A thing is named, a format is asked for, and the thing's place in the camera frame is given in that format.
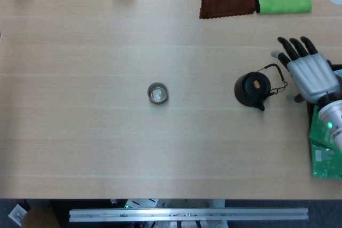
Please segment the silver and black right robot hand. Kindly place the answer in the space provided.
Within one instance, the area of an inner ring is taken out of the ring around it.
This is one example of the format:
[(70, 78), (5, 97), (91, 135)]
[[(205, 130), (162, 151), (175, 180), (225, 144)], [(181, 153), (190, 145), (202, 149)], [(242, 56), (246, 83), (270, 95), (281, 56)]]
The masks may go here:
[(289, 71), (299, 93), (293, 97), (297, 103), (307, 101), (318, 104), (322, 98), (341, 98), (341, 78), (333, 72), (335, 68), (323, 54), (319, 53), (312, 41), (302, 36), (300, 40), (278, 37), (285, 52), (273, 51)]

